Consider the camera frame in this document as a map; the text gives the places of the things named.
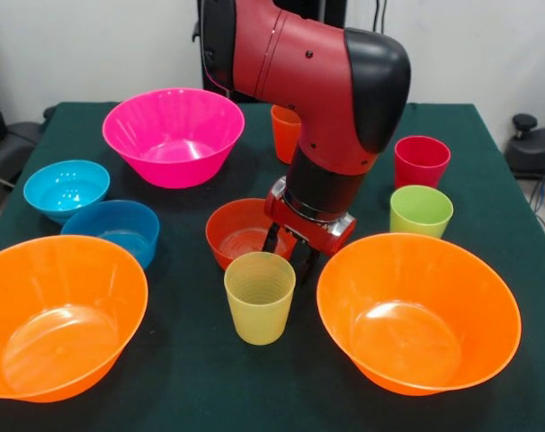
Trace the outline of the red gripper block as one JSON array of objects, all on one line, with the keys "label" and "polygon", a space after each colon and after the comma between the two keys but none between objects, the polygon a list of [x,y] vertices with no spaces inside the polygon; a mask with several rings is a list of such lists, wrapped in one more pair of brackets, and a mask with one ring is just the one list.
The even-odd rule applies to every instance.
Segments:
[{"label": "red gripper block", "polygon": [[265,199],[264,212],[271,219],[272,224],[264,239],[263,252],[276,252],[280,229],[285,229],[297,240],[302,240],[308,245],[306,256],[298,262],[296,267],[298,284],[308,280],[320,253],[332,256],[344,246],[357,224],[357,220],[348,213],[332,222],[306,218],[293,210],[282,198],[276,196],[268,196]]}]

